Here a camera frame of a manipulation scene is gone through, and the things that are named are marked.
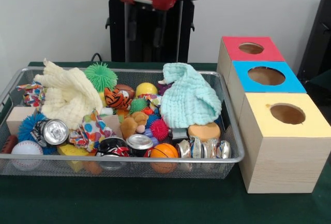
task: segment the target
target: green spiky ball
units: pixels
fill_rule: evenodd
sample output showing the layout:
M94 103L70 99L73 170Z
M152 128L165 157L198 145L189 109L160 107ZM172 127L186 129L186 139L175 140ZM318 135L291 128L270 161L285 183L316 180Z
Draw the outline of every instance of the green spiky ball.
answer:
M90 65L85 70L85 75L98 92L103 92L106 87L113 90L117 84L117 75L107 67L107 64Z
M134 112L142 111L144 108L147 107L147 101L144 98L137 98L134 99L131 103L130 114Z

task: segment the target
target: wire mesh basket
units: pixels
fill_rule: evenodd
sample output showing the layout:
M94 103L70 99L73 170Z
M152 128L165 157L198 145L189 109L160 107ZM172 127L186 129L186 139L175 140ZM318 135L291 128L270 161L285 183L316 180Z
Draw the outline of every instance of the wire mesh basket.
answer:
M37 74L42 74L42 67L27 67L18 71L4 92L0 95L2 107L0 119L0 147L10 135L6 119L13 107L23 104L23 92L16 86L32 83ZM112 69L118 76L118 83L135 88L140 83L156 84L163 79L161 70ZM235 163L244 157L243 143L236 125L232 105L223 77L213 71L199 72L216 91L222 102L222 112L218 125L221 128L221 140L231 145L231 158L228 159L193 159L193 158L137 158L137 157L92 157L52 155L12 155L0 154L0 175L32 176L104 176L104 177L167 177L167 178L225 178ZM163 142L171 143L170 138ZM16 169L15 162L35 163L30 171ZM170 173L157 173L151 163L175 168ZM91 173L85 169L97 164L101 170Z

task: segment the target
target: tiger plush toy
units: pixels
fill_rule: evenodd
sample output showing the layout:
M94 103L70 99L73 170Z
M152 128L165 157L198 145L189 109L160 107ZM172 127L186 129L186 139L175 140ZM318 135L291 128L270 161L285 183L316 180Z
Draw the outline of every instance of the tiger plush toy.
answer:
M111 91L109 88L105 88L104 98L106 100L107 106L115 109L129 110L132 102L132 99L124 96L118 89Z

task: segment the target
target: stacked wooden boxes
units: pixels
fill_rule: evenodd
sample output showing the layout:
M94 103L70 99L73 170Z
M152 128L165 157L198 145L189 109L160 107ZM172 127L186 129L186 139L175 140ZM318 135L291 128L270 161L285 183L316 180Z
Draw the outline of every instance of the stacked wooden boxes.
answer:
M224 76L245 147L248 193L312 192L331 127L268 37L223 37Z

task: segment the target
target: brown plush toy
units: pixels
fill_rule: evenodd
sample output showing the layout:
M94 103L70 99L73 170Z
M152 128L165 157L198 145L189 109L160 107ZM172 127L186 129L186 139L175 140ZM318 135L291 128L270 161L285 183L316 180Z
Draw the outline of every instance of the brown plush toy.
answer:
M131 117L126 118L120 126L123 138L126 140L136 132L143 133L147 120L148 115L143 112L134 112Z

